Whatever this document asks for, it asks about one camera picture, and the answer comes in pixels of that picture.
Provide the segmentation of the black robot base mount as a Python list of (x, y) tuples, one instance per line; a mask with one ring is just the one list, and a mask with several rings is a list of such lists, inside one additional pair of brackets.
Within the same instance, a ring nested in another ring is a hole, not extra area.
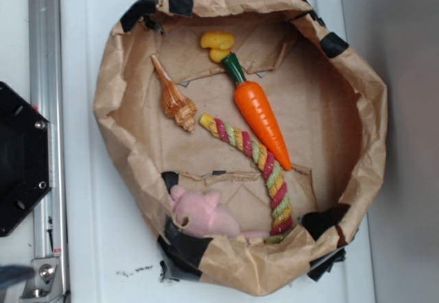
[(1, 236), (9, 236), (51, 189), (49, 122), (1, 83)]

